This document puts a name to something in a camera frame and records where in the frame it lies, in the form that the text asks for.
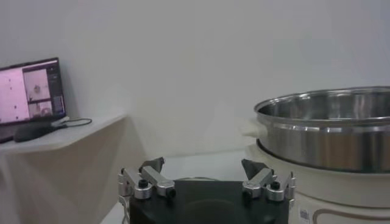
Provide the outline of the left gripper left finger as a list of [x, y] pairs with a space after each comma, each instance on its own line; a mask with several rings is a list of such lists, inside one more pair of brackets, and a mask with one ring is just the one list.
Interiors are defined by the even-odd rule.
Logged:
[[165, 178], [160, 172], [164, 165], [164, 158], [145, 161], [135, 170], [122, 168], [118, 174], [118, 194], [122, 197], [134, 196], [138, 200], [147, 200], [152, 197], [153, 189], [157, 195], [168, 200], [176, 196], [176, 187], [173, 180]]

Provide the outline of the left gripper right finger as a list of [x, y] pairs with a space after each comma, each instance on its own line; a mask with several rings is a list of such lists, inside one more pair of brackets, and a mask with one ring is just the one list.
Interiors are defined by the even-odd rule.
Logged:
[[270, 201], [295, 201], [296, 177], [292, 172], [276, 175], [265, 163], [242, 159], [248, 180], [242, 183], [244, 201], [265, 195]]

